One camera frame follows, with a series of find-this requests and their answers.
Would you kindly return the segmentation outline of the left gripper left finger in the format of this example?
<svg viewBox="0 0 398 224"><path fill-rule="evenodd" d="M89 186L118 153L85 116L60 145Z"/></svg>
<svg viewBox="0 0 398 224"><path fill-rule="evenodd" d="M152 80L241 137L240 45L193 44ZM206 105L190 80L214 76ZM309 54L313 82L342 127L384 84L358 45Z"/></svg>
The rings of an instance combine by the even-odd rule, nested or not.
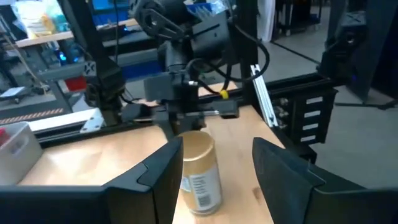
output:
<svg viewBox="0 0 398 224"><path fill-rule="evenodd" d="M2 186L0 224L172 224L182 167L174 138L103 185Z"/></svg>

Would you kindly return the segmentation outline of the red drawer box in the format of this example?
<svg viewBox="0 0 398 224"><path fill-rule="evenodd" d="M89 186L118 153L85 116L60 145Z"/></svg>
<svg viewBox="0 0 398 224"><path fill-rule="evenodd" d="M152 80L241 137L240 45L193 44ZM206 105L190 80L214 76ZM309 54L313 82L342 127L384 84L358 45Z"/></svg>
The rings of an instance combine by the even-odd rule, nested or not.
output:
<svg viewBox="0 0 398 224"><path fill-rule="evenodd" d="M83 76L67 78L64 80L68 91L82 91L86 89L86 80Z"/></svg>

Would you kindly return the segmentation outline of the black slotted metal panel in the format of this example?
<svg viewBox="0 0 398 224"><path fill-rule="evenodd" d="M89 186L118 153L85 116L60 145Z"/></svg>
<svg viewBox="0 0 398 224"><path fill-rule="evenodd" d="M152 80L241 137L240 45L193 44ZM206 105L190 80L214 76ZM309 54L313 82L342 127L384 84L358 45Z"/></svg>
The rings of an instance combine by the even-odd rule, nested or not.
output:
<svg viewBox="0 0 398 224"><path fill-rule="evenodd" d="M324 143L337 90L315 90L272 100L280 132L299 146Z"/></svg>

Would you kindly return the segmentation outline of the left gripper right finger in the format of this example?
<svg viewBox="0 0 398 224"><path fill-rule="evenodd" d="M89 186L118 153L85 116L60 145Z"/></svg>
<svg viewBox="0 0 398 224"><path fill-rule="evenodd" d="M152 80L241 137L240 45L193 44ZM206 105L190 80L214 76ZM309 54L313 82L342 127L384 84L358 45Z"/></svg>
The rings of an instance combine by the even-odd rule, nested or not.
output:
<svg viewBox="0 0 398 224"><path fill-rule="evenodd" d="M398 224L398 188L367 189L263 138L252 158L274 224Z"/></svg>

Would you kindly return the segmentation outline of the white flat board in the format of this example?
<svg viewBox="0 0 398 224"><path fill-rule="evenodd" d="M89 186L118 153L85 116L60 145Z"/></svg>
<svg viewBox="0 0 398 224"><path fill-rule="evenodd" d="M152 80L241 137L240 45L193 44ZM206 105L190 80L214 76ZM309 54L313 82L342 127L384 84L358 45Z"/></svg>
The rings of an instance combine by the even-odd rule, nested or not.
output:
<svg viewBox="0 0 398 224"><path fill-rule="evenodd" d="M7 91L5 91L4 93L2 93L0 95L0 98L12 98L17 95L23 94L25 91L26 91L26 87L24 87L24 86L10 88Z"/></svg>

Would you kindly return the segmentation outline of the grey plastic bin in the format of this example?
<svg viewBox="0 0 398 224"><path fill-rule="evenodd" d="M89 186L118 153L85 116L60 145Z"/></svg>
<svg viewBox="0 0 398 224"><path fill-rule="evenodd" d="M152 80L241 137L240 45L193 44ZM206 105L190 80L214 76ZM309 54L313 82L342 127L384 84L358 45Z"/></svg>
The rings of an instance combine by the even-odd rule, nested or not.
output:
<svg viewBox="0 0 398 224"><path fill-rule="evenodd" d="M9 140L0 147L0 185L18 184L41 158L43 150L28 122L5 124Z"/></svg>

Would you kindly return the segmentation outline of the silver aluminium rail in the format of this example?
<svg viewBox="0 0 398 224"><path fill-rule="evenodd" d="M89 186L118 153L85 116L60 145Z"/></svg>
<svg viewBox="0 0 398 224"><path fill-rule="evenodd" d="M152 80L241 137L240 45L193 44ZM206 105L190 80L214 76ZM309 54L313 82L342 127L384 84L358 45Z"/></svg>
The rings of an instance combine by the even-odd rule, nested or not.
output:
<svg viewBox="0 0 398 224"><path fill-rule="evenodd" d="M270 128L278 127L277 118L271 103L270 96L264 81L264 77L259 75L253 80L254 88L262 111L262 117Z"/></svg>

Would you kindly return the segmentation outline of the black orange-striped floor mat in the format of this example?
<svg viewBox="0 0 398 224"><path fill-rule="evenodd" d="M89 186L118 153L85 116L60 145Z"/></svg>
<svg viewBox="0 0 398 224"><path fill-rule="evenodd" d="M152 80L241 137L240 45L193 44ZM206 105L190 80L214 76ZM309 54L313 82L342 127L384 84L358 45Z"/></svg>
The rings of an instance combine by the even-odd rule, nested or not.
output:
<svg viewBox="0 0 398 224"><path fill-rule="evenodd" d="M17 122L21 122L21 121L44 119L44 118L49 118L49 117L53 117L53 116L59 116L62 114L64 114L64 109L57 108L57 109L53 109L53 110L31 113L31 114L22 115L22 116L3 118L3 119L0 119L0 124L11 124L11 123L17 123Z"/></svg>

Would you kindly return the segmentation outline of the silver frame bracket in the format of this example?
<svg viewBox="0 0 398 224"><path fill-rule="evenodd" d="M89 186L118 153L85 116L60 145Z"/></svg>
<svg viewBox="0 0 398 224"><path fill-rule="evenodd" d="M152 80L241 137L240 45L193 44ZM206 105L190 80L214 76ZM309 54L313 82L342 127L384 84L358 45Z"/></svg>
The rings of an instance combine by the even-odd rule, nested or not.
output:
<svg viewBox="0 0 398 224"><path fill-rule="evenodd" d="M74 124L83 125L81 128L78 128L80 133L90 133L100 130L105 122L98 108L29 121L29 126L33 132L62 128L66 125Z"/></svg>

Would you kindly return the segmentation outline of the white hanging cloth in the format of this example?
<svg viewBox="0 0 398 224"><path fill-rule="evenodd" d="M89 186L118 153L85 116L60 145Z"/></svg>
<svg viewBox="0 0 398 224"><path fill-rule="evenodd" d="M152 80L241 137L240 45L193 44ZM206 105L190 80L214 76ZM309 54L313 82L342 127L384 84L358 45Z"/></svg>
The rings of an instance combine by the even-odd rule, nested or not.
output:
<svg viewBox="0 0 398 224"><path fill-rule="evenodd" d="M257 0L257 37L263 42L272 40L276 0Z"/></svg>

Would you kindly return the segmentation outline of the wooden workbench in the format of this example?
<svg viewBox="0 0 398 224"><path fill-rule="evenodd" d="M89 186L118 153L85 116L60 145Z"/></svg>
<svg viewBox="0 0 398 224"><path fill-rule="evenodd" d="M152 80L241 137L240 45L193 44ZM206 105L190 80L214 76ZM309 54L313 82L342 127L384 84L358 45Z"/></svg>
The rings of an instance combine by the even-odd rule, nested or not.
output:
<svg viewBox="0 0 398 224"><path fill-rule="evenodd" d="M128 19L125 21L120 21L118 24L125 25L126 27L138 25L138 23L136 22L135 19ZM46 42L65 40L65 39L71 39L71 38L74 38L72 32L66 31L66 32L60 32L60 33L51 34L51 35L45 35L43 37L37 37L37 38L33 38L33 39L18 40L18 41L16 41L16 45L19 48L23 48L23 47L28 47L31 45L43 44Z"/></svg>

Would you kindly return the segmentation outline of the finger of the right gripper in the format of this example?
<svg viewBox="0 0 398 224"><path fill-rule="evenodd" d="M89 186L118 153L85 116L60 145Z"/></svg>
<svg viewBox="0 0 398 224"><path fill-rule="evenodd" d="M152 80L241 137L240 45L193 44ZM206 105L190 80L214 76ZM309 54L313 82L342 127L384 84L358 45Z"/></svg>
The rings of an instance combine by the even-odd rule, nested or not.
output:
<svg viewBox="0 0 398 224"><path fill-rule="evenodd" d="M223 119L235 119L239 117L239 107L236 101L222 101L218 104L217 110Z"/></svg>
<svg viewBox="0 0 398 224"><path fill-rule="evenodd" d="M121 119L123 122L130 122L137 119L151 118L152 110L150 106L145 104L127 104L121 111Z"/></svg>

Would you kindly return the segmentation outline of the clear tub of cloths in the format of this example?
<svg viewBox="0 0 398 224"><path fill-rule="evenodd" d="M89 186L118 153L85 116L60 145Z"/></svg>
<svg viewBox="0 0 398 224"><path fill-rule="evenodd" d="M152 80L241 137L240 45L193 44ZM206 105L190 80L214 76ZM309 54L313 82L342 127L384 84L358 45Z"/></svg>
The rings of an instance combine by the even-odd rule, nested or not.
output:
<svg viewBox="0 0 398 224"><path fill-rule="evenodd" d="M69 31L69 25L57 0L16 1L11 8L22 23L28 38Z"/></svg>

